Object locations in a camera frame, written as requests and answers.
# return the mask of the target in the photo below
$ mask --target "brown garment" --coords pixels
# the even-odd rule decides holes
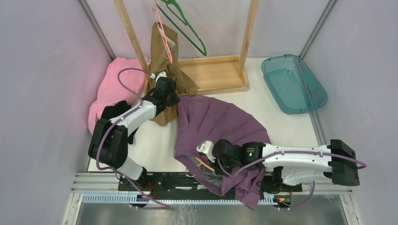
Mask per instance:
[[[166,49],[156,24],[153,24],[151,39],[151,64],[149,65],[149,71],[151,73],[166,71],[168,76],[177,83],[177,95],[188,94],[189,96],[193,96],[196,94],[199,87],[180,69],[180,65],[178,64],[177,33],[166,25],[163,25],[163,28],[166,36],[176,44],[175,48],[172,49],[173,63],[171,64],[170,60],[168,59]],[[156,81],[149,79],[146,86],[146,93],[154,87],[156,87]],[[165,126],[168,122],[177,118],[177,116],[177,105],[174,105],[167,107],[165,111],[161,112],[151,120],[155,121],[161,126]]]

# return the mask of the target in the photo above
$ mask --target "plastic container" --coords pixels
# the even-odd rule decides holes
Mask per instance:
[[[279,108],[286,114],[309,113],[324,106],[328,100],[325,89],[296,55],[267,59],[261,70]]]

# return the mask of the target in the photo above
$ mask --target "white table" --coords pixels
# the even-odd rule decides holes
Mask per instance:
[[[248,58],[245,69],[249,80],[247,92],[211,95],[230,102],[253,115],[268,131],[273,144],[279,146],[310,147],[318,145],[309,114],[287,115],[272,97],[261,71],[265,58]],[[174,159],[174,147],[178,131],[178,119],[161,127],[147,121],[135,134],[129,145],[129,157],[149,172],[184,172],[185,167]],[[98,172],[95,160],[91,159],[89,172]]]

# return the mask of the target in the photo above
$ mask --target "purple cloth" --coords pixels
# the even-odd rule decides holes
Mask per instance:
[[[212,193],[224,196],[234,187],[236,198],[255,209],[260,199],[260,188],[256,183],[264,177],[264,169],[245,170],[236,177],[224,176],[220,188],[206,180],[188,156],[199,157],[207,162],[207,157],[199,156],[196,151],[196,147],[204,140],[216,143],[220,139],[226,139],[240,146],[247,142],[270,143],[267,130],[252,115],[234,104],[205,96],[180,96],[180,99],[175,159],[184,164],[195,175],[195,179]]]

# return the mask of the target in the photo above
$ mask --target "pink cloth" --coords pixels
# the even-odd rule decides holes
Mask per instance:
[[[137,97],[120,85],[117,74],[124,68],[139,68],[141,64],[138,59],[129,60],[126,58],[116,58],[109,64],[107,73],[98,88],[97,100],[90,107],[88,116],[88,129],[92,134],[95,123],[101,119],[105,107],[114,106],[118,102],[127,101],[132,105]],[[133,91],[141,94],[144,90],[145,74],[137,70],[126,70],[120,75],[120,80]]]

